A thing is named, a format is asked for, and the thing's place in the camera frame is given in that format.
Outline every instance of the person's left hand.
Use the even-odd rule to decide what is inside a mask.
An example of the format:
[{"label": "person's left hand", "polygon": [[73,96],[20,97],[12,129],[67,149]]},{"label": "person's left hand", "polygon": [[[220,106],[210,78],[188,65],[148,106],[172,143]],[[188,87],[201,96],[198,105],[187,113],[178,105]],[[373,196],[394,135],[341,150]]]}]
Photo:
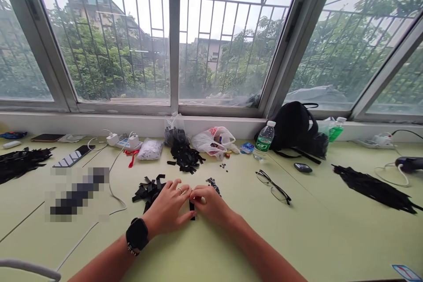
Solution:
[{"label": "person's left hand", "polygon": [[195,211],[179,216],[179,210],[189,198],[192,189],[188,184],[176,188],[181,180],[167,181],[160,194],[141,218],[148,229],[148,240],[159,234],[166,234],[182,227],[196,215]]}]

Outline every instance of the pile of black fabric strips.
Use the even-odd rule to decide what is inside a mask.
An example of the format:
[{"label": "pile of black fabric strips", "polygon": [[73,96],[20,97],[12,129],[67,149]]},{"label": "pile of black fabric strips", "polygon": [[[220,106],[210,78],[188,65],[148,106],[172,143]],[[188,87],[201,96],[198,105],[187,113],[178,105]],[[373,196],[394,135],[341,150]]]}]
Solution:
[{"label": "pile of black fabric strips", "polygon": [[162,188],[166,185],[166,183],[161,183],[160,179],[165,178],[164,174],[159,174],[155,180],[150,181],[150,179],[146,176],[145,182],[140,183],[140,187],[138,191],[135,193],[135,196],[132,198],[132,202],[135,203],[138,200],[146,199],[147,202],[145,203],[145,208],[143,214],[151,207],[153,202],[156,200],[157,196],[160,194]]},{"label": "pile of black fabric strips", "polygon": [[417,214],[413,209],[417,208],[423,211],[423,208],[410,202],[407,194],[400,192],[395,187],[384,183],[369,174],[363,174],[353,170],[350,167],[334,166],[334,172],[339,174],[349,188],[359,192],[379,203],[392,207],[397,210],[403,210],[410,214]]},{"label": "pile of black fabric strips", "polygon": [[0,184],[6,183],[13,178],[18,178],[28,171],[36,170],[44,166],[40,164],[52,156],[50,149],[31,150],[24,148],[23,151],[15,151],[0,156]]},{"label": "pile of black fabric strips", "polygon": [[198,161],[203,164],[206,159],[202,158],[196,149],[190,148],[189,144],[174,141],[171,149],[171,154],[175,161],[168,161],[167,164],[178,165],[179,170],[182,172],[189,172],[194,174],[197,170],[196,167],[200,166]]}]

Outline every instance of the red ribbon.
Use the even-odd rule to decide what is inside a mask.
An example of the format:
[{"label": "red ribbon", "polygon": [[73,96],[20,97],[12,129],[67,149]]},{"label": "red ribbon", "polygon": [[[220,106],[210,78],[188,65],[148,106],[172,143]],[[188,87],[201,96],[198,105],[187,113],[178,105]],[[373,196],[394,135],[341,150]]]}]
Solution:
[{"label": "red ribbon", "polygon": [[140,150],[137,151],[127,151],[127,150],[123,150],[123,153],[126,154],[126,156],[130,156],[132,154],[132,161],[131,163],[129,163],[128,168],[131,168],[134,165],[134,158],[135,158],[135,154],[137,154]]}]

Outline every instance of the plastic bottle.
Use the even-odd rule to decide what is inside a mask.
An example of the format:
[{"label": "plastic bottle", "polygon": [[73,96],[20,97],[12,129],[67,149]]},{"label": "plastic bottle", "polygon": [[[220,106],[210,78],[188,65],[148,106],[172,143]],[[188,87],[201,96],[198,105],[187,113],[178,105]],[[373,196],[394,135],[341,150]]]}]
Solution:
[{"label": "plastic bottle", "polygon": [[347,118],[338,117],[336,118],[335,126],[329,130],[329,142],[333,142],[337,137],[344,131],[344,122]]},{"label": "plastic bottle", "polygon": [[267,126],[265,126],[261,131],[257,138],[256,146],[254,147],[254,151],[252,156],[256,160],[262,160],[266,155],[267,151],[272,143],[273,137],[275,136],[275,121],[268,121]]}]

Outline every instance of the black watch strap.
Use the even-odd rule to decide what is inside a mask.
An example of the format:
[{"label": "black watch strap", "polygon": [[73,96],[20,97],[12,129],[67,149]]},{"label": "black watch strap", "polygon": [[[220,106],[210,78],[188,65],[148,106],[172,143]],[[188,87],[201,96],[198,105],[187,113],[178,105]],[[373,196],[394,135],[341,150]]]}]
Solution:
[{"label": "black watch strap", "polygon": [[128,244],[128,251],[135,256],[138,256],[139,252],[134,249],[141,251],[148,244],[148,229],[141,218],[134,218],[131,221],[131,225],[126,231],[126,242]]}]

